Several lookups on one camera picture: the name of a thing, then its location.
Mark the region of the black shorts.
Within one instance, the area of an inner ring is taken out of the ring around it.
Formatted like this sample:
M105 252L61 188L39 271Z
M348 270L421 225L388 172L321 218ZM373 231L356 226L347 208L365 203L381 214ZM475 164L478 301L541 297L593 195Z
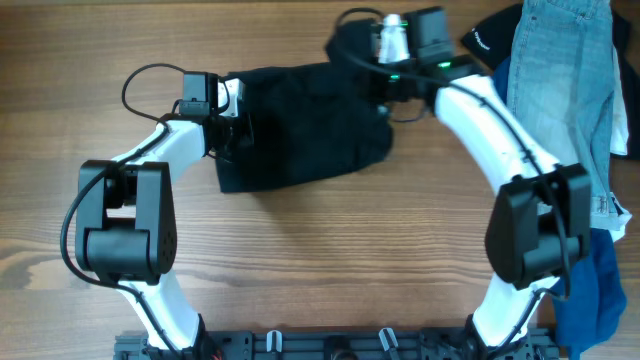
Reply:
M393 129L382 104L366 95L368 73L339 51L372 52L373 22L343 25L326 63L233 72L242 81L254 142L217 161L224 193L276 190L341 176L383 161Z

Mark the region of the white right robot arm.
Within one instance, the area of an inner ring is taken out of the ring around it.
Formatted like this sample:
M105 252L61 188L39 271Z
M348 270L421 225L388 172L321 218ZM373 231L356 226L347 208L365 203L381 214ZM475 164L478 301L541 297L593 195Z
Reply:
M388 14L364 64L396 100L421 98L466 147L494 194L484 246L493 276L484 300L451 347L468 359L498 359L527 344L544 296L565 300L572 267L590 252L591 184L564 165L506 108L491 77L453 53L446 15L432 7Z

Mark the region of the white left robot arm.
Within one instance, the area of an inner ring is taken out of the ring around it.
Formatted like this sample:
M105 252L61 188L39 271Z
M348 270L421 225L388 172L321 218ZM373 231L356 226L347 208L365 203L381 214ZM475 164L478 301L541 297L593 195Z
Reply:
M177 227L172 185L201 159L229 162L253 142L238 78L184 72L183 95L155 118L134 149L80 168L78 195L63 222L60 248L74 275L122 294L147 330L153 359L197 359L213 353L201 315L172 267Z

